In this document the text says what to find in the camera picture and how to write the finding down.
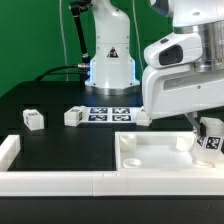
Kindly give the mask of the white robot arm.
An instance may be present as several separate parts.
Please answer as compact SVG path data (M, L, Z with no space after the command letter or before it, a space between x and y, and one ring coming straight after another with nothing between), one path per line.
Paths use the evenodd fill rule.
M196 113L224 106L224 0L149 0L149 5L173 18L173 32L145 48L147 67L139 82L129 54L129 18L110 0L92 0L96 54L86 85L115 94L140 84L150 120L184 114L206 136Z

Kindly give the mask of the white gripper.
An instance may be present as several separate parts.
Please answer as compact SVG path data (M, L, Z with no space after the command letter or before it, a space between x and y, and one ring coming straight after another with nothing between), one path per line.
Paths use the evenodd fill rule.
M198 137L204 136L196 111L224 106L224 70L196 73L190 64L154 69L142 77L145 112L150 119L185 114Z

